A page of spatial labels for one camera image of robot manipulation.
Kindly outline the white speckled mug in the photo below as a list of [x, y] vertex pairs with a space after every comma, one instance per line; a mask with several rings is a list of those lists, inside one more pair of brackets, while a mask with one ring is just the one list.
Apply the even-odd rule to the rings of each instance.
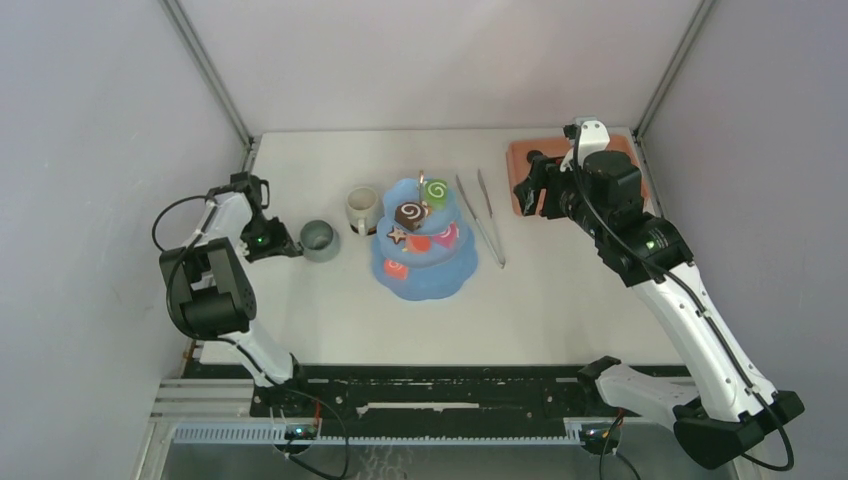
[[377, 225], [383, 218], [383, 204], [376, 190], [371, 187], [357, 187], [351, 190], [345, 202], [347, 220], [351, 229], [361, 237], [376, 233]]

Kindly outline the dark green glazed mug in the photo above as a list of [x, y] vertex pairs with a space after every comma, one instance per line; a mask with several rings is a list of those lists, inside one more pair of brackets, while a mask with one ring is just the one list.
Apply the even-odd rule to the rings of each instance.
[[340, 237], [336, 230], [324, 220], [311, 220], [301, 229], [300, 244], [303, 256], [315, 263], [333, 260], [340, 251]]

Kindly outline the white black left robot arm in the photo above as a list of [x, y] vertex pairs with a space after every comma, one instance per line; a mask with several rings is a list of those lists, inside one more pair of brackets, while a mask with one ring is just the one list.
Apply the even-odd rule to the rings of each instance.
[[159, 266], [166, 310], [184, 336], [232, 347], [259, 388], [276, 388], [274, 404], [290, 417], [305, 414], [313, 394], [296, 357], [257, 321], [258, 300], [245, 263], [303, 254], [270, 205], [268, 181], [247, 172], [202, 195], [203, 214], [179, 247], [162, 249]]

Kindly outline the magenta swirl roll cake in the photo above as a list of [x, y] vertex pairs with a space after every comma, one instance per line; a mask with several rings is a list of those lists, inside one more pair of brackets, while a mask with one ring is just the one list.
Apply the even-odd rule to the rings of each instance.
[[452, 222], [443, 232], [434, 235], [432, 237], [432, 241], [438, 246], [451, 250], [454, 248], [456, 242], [458, 241], [458, 237], [459, 228], [456, 222]]

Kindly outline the light pink swirl roll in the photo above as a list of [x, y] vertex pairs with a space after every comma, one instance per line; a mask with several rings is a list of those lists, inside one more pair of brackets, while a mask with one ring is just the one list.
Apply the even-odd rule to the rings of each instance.
[[406, 280], [409, 275], [407, 266], [390, 259], [384, 260], [383, 271], [388, 277], [398, 280]]

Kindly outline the pink cake slice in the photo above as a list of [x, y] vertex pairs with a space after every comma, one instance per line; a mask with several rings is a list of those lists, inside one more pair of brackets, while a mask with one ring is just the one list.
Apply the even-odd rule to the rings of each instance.
[[430, 251], [432, 240], [429, 236], [408, 235], [404, 242], [404, 252], [424, 254]]

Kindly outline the blue three-tier cake stand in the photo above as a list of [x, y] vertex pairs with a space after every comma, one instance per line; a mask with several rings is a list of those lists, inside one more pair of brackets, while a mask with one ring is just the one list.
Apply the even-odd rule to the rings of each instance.
[[[447, 206], [443, 210], [430, 209], [423, 226], [408, 232], [394, 220], [397, 206], [404, 202], [421, 201], [421, 187], [426, 180], [439, 178], [403, 178], [396, 182], [382, 198], [384, 216], [379, 221], [376, 238], [372, 241], [372, 273], [374, 277], [398, 297], [409, 301], [438, 300], [456, 294], [471, 278], [478, 267], [478, 254], [473, 230], [463, 218], [456, 195], [449, 187]], [[404, 242], [395, 245], [387, 233], [393, 226], [408, 235], [429, 236], [443, 232], [450, 223], [456, 222], [459, 237], [453, 249], [448, 250], [433, 243], [429, 252], [411, 254], [404, 252]], [[406, 280], [388, 277], [383, 271], [385, 259], [401, 263], [409, 268]]]

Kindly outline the brown swirl roll cake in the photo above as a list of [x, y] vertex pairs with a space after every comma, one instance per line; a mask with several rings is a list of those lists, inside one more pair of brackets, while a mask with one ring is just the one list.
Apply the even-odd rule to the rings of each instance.
[[408, 201], [396, 207], [395, 222], [408, 232], [418, 231], [429, 216], [430, 209], [426, 203]]

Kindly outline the white star cookie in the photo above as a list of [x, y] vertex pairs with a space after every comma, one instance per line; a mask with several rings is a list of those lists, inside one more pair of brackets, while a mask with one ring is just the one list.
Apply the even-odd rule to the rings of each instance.
[[391, 230], [387, 233], [387, 237], [395, 244], [398, 245], [406, 240], [407, 233], [400, 229], [397, 226], [393, 226]]

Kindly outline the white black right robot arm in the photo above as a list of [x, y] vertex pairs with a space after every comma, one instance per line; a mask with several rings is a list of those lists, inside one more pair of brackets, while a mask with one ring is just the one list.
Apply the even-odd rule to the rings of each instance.
[[774, 387], [752, 364], [716, 311], [693, 254], [668, 220], [649, 213], [642, 175], [628, 155], [602, 150], [577, 161], [539, 151], [513, 189], [523, 215], [567, 218], [594, 241], [603, 263], [654, 314], [691, 377], [683, 386], [605, 356], [579, 374], [579, 406], [611, 408], [670, 430], [684, 452], [713, 470], [748, 458], [770, 433], [804, 410], [799, 396]]

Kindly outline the green swirl roll cake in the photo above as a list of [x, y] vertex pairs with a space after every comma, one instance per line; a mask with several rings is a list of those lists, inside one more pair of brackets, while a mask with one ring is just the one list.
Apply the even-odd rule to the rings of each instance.
[[443, 210], [447, 206], [449, 187], [443, 179], [429, 179], [421, 187], [421, 201], [428, 208]]

